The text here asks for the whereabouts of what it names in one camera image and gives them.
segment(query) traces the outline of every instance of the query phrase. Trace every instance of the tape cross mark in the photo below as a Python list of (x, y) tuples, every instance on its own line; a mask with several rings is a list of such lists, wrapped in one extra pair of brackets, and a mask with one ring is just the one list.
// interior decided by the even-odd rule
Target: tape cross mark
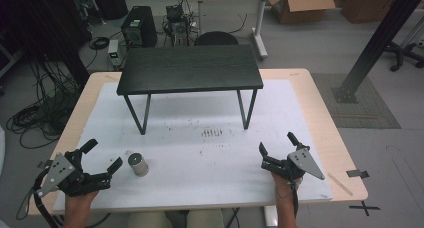
[(365, 214), (367, 216), (370, 216), (370, 214), (368, 213), (368, 210), (381, 210), (378, 207), (375, 206), (366, 206), (364, 201), (361, 201), (362, 206), (349, 206), (350, 209), (364, 209), (365, 210)]

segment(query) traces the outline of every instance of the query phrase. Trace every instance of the carpet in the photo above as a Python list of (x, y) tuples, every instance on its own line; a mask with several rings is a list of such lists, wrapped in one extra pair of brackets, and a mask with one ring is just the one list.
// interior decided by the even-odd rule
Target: carpet
[(347, 74), (311, 74), (338, 128), (400, 129), (399, 123), (365, 78), (355, 93), (358, 103), (337, 103), (331, 88), (340, 87)]

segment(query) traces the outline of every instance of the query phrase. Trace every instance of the office chair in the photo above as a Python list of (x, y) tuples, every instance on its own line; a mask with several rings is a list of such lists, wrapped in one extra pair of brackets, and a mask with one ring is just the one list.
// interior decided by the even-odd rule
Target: office chair
[(230, 33), (223, 31), (211, 31), (200, 35), (194, 42), (195, 46), (210, 45), (238, 45), (237, 39)]
[(404, 57), (412, 58), (418, 61), (415, 64), (417, 68), (424, 68), (424, 57), (417, 55), (412, 52), (412, 49), (416, 46), (416, 43), (410, 43), (411, 40), (417, 35), (418, 31), (420, 31), (421, 27), (424, 25), (424, 17), (418, 22), (418, 24), (412, 29), (412, 31), (408, 34), (402, 44), (397, 45), (393, 41), (390, 42), (388, 47), (384, 50), (385, 52), (391, 52), (396, 55), (396, 65), (390, 67), (390, 70), (395, 72), (400, 69), (403, 65)]

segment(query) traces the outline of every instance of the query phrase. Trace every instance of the small black table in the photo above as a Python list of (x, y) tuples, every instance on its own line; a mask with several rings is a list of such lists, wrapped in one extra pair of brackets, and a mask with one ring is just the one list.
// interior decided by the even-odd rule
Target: small black table
[[(116, 93), (124, 96), (142, 135), (146, 133), (152, 94), (236, 90), (244, 129), (249, 127), (262, 78), (250, 45), (132, 48)], [(247, 118), (240, 90), (253, 90)], [(143, 126), (129, 99), (147, 95)]]

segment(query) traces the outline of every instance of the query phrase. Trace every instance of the white paper sheet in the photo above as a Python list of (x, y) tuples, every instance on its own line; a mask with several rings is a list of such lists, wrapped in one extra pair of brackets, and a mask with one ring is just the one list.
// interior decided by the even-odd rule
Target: white paper sheet
[[(106, 83), (87, 121), (79, 145), (98, 145), (83, 156), (89, 174), (103, 173), (121, 157), (111, 188), (99, 193), (93, 209), (172, 209), (273, 204), (274, 182), (261, 169), (259, 143), (269, 156), (286, 159), (295, 147), (289, 131), (311, 147), (322, 169), (307, 125), (288, 80), (264, 80), (248, 130), (243, 129), (236, 91), (152, 95), (146, 135), (140, 135), (117, 83)], [(242, 91), (245, 113), (252, 91)], [(142, 123), (147, 96), (130, 96)], [(128, 157), (140, 153), (149, 166), (136, 176)], [(301, 201), (332, 198), (326, 180), (309, 174), (298, 190)], [(61, 193), (54, 210), (64, 210)]]

